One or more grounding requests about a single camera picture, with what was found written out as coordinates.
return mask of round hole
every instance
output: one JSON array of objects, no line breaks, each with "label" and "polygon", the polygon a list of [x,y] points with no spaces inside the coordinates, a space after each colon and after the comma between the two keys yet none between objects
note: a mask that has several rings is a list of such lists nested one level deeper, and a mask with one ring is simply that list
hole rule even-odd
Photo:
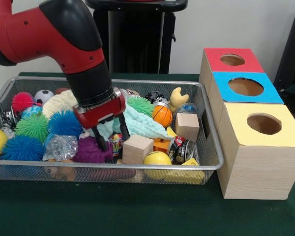
[{"label": "round hole", "polygon": [[221,62],[223,62],[226,65],[231,65],[231,66],[239,66],[239,65],[244,65],[245,60],[241,56],[238,56],[236,54],[226,54],[221,56],[220,58]]},{"label": "round hole", "polygon": [[247,78],[235,78],[228,82],[235,93],[245,96],[258,96],[264,92],[264,87],[258,82]]},{"label": "round hole", "polygon": [[262,134],[276,134],[282,129],[281,122],[268,114],[253,114],[247,119],[250,128]]}]

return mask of light blue cloth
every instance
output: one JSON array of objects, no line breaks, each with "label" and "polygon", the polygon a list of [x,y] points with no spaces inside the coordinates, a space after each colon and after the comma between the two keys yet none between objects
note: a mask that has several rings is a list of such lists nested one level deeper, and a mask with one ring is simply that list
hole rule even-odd
[{"label": "light blue cloth", "polygon": [[[172,137],[167,135],[165,128],[155,122],[151,117],[146,116],[143,113],[137,112],[134,108],[126,105],[126,110],[124,111],[124,117],[129,130],[130,135],[138,134],[150,139],[164,139],[170,140]],[[97,126],[99,133],[107,141],[113,132],[120,133],[120,122],[118,118],[109,121],[105,124],[99,124]]]}]

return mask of shape sorter box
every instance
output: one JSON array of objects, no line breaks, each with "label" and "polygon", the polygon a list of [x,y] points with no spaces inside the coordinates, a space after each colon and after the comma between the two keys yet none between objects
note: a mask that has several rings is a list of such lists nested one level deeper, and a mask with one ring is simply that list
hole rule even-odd
[{"label": "shape sorter box", "polygon": [[225,199],[288,198],[295,182],[295,120],[285,105],[224,103],[218,134]]},{"label": "shape sorter box", "polygon": [[258,59],[250,49],[205,48],[199,82],[209,93],[213,72],[259,72],[263,73]]},{"label": "shape sorter box", "polygon": [[213,72],[208,99],[218,129],[225,102],[284,104],[265,73]]}]

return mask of red spiky ball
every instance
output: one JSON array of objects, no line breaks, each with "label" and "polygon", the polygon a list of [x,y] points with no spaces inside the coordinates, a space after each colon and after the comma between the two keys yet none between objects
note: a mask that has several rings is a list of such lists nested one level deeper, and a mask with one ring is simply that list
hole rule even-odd
[{"label": "red spiky ball", "polygon": [[14,112],[22,112],[31,107],[34,103],[32,95],[28,92],[20,92],[12,99],[12,108]]}]

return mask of green spiky ball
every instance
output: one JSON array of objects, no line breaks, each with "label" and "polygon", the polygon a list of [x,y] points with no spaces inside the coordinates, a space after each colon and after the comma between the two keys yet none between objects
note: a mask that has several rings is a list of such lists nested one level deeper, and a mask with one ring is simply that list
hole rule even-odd
[{"label": "green spiky ball", "polygon": [[130,97],[127,101],[128,105],[133,107],[137,112],[141,112],[152,117],[155,106],[143,97]]},{"label": "green spiky ball", "polygon": [[47,123],[48,120],[45,116],[25,117],[16,125],[15,134],[27,135],[44,142],[48,135]]}]

